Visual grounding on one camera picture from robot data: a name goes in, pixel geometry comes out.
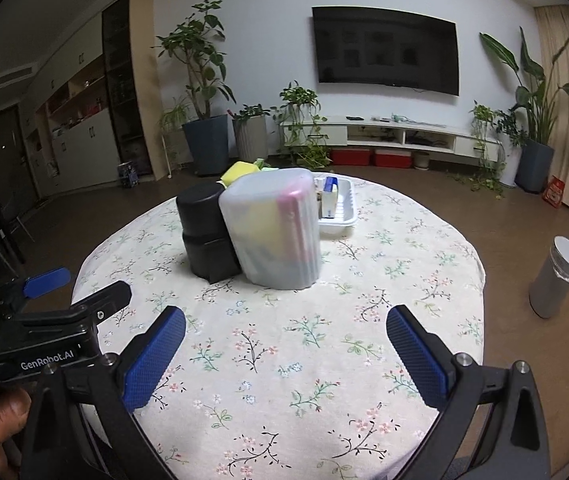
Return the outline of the green satin cloth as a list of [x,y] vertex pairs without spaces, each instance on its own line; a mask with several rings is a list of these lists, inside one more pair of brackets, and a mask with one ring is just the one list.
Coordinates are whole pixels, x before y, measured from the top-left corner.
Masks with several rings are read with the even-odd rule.
[[257,158],[255,160],[255,162],[253,162],[253,165],[256,166],[259,170],[263,170],[264,168],[269,168],[270,165],[268,164],[268,162],[266,162],[265,159],[263,158]]

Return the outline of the red storage box right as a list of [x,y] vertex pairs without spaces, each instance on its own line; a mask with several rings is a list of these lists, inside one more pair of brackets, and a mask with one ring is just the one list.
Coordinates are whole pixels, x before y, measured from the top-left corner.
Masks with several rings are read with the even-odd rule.
[[385,168],[409,169],[412,167],[412,155],[404,150],[377,148],[374,151],[374,165]]

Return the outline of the translucent plastic container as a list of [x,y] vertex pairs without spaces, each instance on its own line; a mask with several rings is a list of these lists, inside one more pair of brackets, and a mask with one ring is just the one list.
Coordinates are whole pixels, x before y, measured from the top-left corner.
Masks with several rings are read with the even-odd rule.
[[250,282],[298,290],[318,280],[319,214],[310,171],[289,168],[248,174],[222,192],[219,206]]

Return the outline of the red sign on floor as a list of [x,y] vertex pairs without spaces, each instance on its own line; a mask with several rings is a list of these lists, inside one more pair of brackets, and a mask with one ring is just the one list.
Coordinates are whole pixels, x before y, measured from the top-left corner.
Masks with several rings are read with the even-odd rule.
[[554,208],[559,208],[563,202],[564,190],[565,182],[556,176],[552,176],[542,193],[542,199]]

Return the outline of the red storage box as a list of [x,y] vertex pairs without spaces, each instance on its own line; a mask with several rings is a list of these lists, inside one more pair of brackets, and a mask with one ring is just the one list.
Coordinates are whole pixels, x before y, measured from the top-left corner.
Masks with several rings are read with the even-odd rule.
[[412,155],[404,150],[377,148],[374,151],[374,165],[385,168],[409,169],[412,167]]
[[347,146],[347,148],[333,148],[331,162],[335,166],[369,166],[372,157],[371,148]]

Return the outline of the floral tablecloth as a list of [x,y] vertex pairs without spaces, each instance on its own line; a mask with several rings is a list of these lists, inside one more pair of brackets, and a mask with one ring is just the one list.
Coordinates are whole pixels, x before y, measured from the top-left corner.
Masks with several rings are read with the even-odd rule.
[[168,306],[187,335],[136,414],[180,479],[387,479],[436,413],[387,339],[408,307],[452,351],[481,359],[485,271],[453,226],[410,197],[354,180],[359,218],[321,244],[318,281],[275,290],[194,276],[166,200],[84,261],[73,296],[115,281],[132,301],[99,327],[118,352]]

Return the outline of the tall plant in dark pot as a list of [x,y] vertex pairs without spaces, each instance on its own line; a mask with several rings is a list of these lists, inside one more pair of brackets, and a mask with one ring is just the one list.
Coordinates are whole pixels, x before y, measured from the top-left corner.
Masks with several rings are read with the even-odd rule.
[[236,97],[227,84],[226,53],[218,44],[226,39],[218,12],[222,0],[203,0],[164,36],[158,37],[160,55],[181,63],[187,73],[186,100],[194,113],[182,123],[194,172],[200,177],[223,174],[229,162],[229,119],[216,115],[213,101]]

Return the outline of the blue yellow tissue pack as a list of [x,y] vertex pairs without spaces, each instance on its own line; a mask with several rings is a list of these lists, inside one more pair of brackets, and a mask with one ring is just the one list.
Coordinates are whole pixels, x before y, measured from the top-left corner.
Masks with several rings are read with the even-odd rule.
[[321,186],[321,218],[334,219],[339,200],[339,180],[337,177],[325,177]]

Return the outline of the grey cylindrical bin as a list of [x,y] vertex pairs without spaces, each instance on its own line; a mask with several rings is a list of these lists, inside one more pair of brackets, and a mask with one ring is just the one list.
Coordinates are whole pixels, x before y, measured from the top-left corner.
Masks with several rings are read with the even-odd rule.
[[529,288],[529,303],[541,318],[553,318],[569,293],[569,238],[556,236],[537,278]]

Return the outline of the white plastic tray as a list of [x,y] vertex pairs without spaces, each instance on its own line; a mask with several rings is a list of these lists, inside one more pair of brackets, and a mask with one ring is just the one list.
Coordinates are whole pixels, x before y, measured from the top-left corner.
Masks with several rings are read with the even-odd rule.
[[334,214],[331,218],[320,217],[320,235],[327,238],[350,236],[358,220],[354,181],[342,174],[330,174],[330,172],[314,172],[313,177],[319,195],[322,195],[327,178],[335,178],[337,181]]

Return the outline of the black cylindrical appliance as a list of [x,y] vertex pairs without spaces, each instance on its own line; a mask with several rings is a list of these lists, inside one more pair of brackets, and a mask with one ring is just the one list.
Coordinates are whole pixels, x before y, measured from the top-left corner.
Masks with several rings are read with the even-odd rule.
[[198,278],[215,284],[241,273],[241,266],[219,207],[225,191],[219,182],[204,182],[176,196],[189,266]]

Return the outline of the small plant on console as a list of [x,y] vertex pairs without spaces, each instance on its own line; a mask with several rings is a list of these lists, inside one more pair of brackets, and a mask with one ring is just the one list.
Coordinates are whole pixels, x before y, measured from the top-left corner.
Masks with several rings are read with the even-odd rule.
[[501,200],[505,194],[505,185],[500,181],[501,172],[507,166],[507,149],[501,136],[520,148],[526,133],[512,110],[494,110],[475,101],[471,115],[473,148],[478,154],[478,167],[465,174],[447,172],[447,176],[472,192],[487,190],[496,200]]

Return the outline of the blue patterned box on floor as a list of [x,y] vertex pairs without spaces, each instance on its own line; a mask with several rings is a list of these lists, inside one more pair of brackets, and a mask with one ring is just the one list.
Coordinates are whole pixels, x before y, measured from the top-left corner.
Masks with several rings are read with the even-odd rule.
[[117,166],[118,185],[121,188],[134,188],[139,184],[139,177],[132,162],[122,162]]

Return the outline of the large yellow rectangular sponge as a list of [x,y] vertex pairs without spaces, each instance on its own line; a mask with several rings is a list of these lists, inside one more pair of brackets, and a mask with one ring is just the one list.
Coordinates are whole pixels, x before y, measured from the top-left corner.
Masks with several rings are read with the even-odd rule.
[[260,172],[260,167],[252,162],[235,162],[221,177],[219,182],[225,187],[236,182],[238,179],[247,176],[248,174],[255,174]]

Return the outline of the wall-mounted black television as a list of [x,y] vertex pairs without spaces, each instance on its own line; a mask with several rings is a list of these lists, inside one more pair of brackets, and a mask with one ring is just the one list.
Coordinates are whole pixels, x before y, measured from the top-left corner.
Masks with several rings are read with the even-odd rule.
[[364,6],[315,6],[313,40],[321,84],[460,93],[458,32],[451,21]]

